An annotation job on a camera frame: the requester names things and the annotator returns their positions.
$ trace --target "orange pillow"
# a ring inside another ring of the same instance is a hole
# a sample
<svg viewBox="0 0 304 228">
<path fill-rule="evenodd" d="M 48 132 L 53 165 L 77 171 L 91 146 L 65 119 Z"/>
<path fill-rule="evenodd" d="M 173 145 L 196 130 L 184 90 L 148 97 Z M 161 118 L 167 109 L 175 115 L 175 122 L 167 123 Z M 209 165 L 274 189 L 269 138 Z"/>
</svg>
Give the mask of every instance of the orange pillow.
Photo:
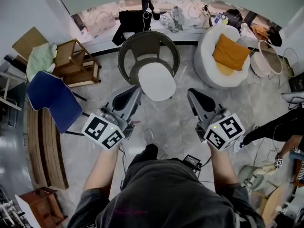
<svg viewBox="0 0 304 228">
<path fill-rule="evenodd" d="M 241 71 L 250 50 L 221 34 L 213 52 L 215 61 Z"/>
</svg>

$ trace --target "white round seat cushion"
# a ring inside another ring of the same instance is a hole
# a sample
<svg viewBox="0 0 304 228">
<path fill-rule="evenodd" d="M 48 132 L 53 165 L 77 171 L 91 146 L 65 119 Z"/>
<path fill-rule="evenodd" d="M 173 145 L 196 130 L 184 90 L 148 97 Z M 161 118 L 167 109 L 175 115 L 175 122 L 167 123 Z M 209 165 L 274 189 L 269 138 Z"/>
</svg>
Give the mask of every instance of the white round seat cushion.
<svg viewBox="0 0 304 228">
<path fill-rule="evenodd" d="M 145 94 L 154 101 L 170 98 L 176 85 L 171 73 L 161 63 L 148 63 L 138 72 L 138 80 Z"/>
</svg>

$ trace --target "forearm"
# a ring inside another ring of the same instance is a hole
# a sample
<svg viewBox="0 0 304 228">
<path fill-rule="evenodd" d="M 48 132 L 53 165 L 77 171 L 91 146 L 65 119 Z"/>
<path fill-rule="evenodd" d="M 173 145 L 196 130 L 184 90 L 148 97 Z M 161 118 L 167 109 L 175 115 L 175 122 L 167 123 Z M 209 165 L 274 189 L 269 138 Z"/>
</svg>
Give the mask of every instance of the forearm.
<svg viewBox="0 0 304 228">
<path fill-rule="evenodd" d="M 226 151 L 217 151 L 212 146 L 210 146 L 210 150 L 215 191 L 220 191 L 226 185 L 238 183 L 238 178 L 233 170 L 228 153 Z"/>
<path fill-rule="evenodd" d="M 281 149 L 279 153 L 279 157 L 282 159 L 286 153 L 291 151 L 293 148 L 298 147 L 302 140 L 302 137 L 303 136 L 301 135 L 292 135 L 291 138 L 288 141 L 286 141 L 283 148 Z"/>
<path fill-rule="evenodd" d="M 101 188 L 103 193 L 109 196 L 118 150 L 119 146 L 113 147 L 109 151 L 101 151 L 90 175 L 86 179 L 84 191 L 92 188 Z"/>
</svg>

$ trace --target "brown cloth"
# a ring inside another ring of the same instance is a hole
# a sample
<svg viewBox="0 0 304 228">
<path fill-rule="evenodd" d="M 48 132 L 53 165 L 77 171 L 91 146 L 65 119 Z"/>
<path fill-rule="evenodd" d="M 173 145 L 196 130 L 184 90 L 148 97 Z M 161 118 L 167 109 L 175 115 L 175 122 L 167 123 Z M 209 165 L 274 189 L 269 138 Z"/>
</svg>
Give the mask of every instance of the brown cloth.
<svg viewBox="0 0 304 228">
<path fill-rule="evenodd" d="M 260 25 L 251 25 L 252 32 L 259 40 L 268 40 L 267 29 Z"/>
</svg>

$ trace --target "black metal chair leg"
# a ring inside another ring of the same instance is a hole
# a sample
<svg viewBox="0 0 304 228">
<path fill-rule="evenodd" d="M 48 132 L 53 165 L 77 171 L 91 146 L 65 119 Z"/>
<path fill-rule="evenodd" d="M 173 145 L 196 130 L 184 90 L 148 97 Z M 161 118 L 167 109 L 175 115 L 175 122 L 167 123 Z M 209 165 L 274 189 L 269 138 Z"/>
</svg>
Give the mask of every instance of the black metal chair leg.
<svg viewBox="0 0 304 228">
<path fill-rule="evenodd" d="M 85 112 L 82 112 L 81 114 L 84 115 L 84 116 L 86 116 L 86 117 L 89 117 L 89 116 L 90 116 L 89 114 L 87 114 L 87 113 L 85 113 Z"/>
<path fill-rule="evenodd" d="M 65 131 L 65 133 L 71 134 L 71 135 L 77 135 L 77 136 L 84 136 L 84 134 L 82 134 L 82 133 L 75 133 L 75 132 L 70 132 L 70 131 Z"/>
<path fill-rule="evenodd" d="M 73 93 L 73 95 L 75 95 L 75 96 L 78 97 L 79 99 L 82 99 L 83 101 L 86 101 L 86 99 L 83 98 L 82 96 L 80 96 L 79 94 L 76 94 L 76 93 L 73 92 L 73 91 L 72 91 L 72 93 Z"/>
</svg>

